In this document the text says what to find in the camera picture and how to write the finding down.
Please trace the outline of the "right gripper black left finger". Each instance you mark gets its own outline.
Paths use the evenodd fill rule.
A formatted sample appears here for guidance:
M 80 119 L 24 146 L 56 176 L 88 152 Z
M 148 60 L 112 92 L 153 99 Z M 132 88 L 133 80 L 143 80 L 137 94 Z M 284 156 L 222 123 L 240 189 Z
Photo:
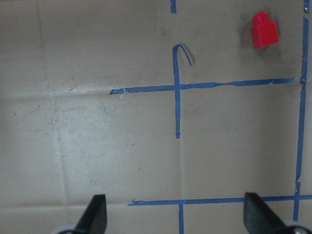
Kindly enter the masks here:
M 104 234 L 107 228 L 105 195 L 94 195 L 74 228 L 75 234 Z

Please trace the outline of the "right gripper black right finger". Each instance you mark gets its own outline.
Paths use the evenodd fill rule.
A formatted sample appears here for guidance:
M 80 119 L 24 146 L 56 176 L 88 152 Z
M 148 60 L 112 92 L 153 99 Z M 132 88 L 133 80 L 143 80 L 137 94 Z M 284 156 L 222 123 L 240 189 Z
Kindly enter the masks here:
M 288 228 L 257 193 L 244 195 L 244 226 L 249 234 L 287 234 Z

